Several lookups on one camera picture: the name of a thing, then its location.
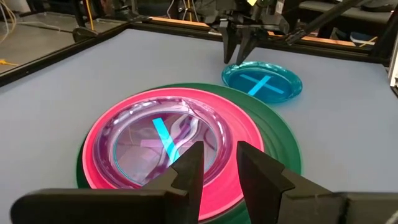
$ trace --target pink plate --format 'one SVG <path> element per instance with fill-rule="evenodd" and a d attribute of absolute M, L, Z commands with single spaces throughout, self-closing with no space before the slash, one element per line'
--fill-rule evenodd
<path fill-rule="evenodd" d="M 199 221 L 217 216 L 243 199 L 243 193 L 239 184 L 238 166 L 236 163 L 236 145 L 238 141 L 246 141 L 254 147 L 264 151 L 262 138 L 253 120 L 234 103 L 218 95 L 207 91 L 190 88 L 163 88 L 146 91 L 131 96 L 111 109 L 107 110 L 94 124 L 85 141 L 83 147 L 83 170 L 86 179 L 92 189 L 113 189 L 110 184 L 98 172 L 94 157 L 93 148 L 98 133 L 119 111 L 128 106 L 144 101 L 148 98 L 161 96 L 186 97 L 213 108 L 227 122 L 232 134 L 233 148 L 231 157 L 228 159 L 224 169 L 213 180 L 203 186 Z"/>

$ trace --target green plate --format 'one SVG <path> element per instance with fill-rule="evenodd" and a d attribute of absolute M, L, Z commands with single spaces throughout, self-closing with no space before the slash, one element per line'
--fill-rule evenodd
<path fill-rule="evenodd" d="M 229 87 L 204 83 L 178 83 L 157 88 L 194 88 L 222 96 L 242 108 L 255 122 L 262 136 L 267 153 L 283 163 L 288 169 L 301 174 L 301 156 L 296 139 L 284 120 L 263 102 L 246 93 Z M 78 158 L 76 176 L 79 188 L 89 188 L 81 164 L 81 150 Z M 205 223 L 248 224 L 249 215 L 244 202 Z"/>

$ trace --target blue cross mark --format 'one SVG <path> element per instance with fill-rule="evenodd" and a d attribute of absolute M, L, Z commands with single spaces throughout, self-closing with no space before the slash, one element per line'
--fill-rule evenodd
<path fill-rule="evenodd" d="M 283 94 L 284 93 L 283 90 L 281 90 L 279 88 L 276 88 L 276 87 L 274 87 L 272 85 L 267 84 L 268 80 L 271 79 L 271 77 L 268 76 L 268 75 L 266 75 L 261 80 L 256 80 L 255 78 L 252 78 L 252 77 L 247 76 L 247 75 L 241 75 L 241 77 L 256 83 L 254 85 L 254 87 L 248 92 L 248 94 L 251 95 L 251 96 L 256 94 L 262 87 L 266 87 L 266 88 L 268 88 L 268 89 L 270 89 L 270 90 L 272 90 L 272 91 L 274 91 L 276 93 L 279 93 L 279 94 Z"/>
<path fill-rule="evenodd" d="M 157 134 L 160 137 L 160 140 L 162 141 L 163 147 L 166 150 L 167 155 L 169 156 L 171 163 L 175 162 L 180 157 L 180 154 L 175 148 L 173 139 L 169 134 L 169 131 L 167 130 L 167 127 L 164 124 L 162 118 L 153 119 L 152 122 L 155 126 Z"/>

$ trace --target stacked plates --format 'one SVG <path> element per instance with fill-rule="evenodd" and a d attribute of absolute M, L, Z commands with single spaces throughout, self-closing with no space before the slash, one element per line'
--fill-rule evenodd
<path fill-rule="evenodd" d="M 196 141 L 205 144 L 202 223 L 250 222 L 239 184 L 237 141 L 301 171 L 296 140 L 264 103 L 227 87 L 186 83 L 142 92 L 105 112 L 82 146 L 78 185 L 139 189 Z"/>

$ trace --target blue plate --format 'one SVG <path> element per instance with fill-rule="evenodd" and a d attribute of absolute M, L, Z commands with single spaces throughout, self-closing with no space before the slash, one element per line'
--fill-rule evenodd
<path fill-rule="evenodd" d="M 303 84 L 293 72 L 271 63 L 243 62 L 228 65 L 222 73 L 225 85 L 265 103 L 280 103 L 301 93 Z"/>

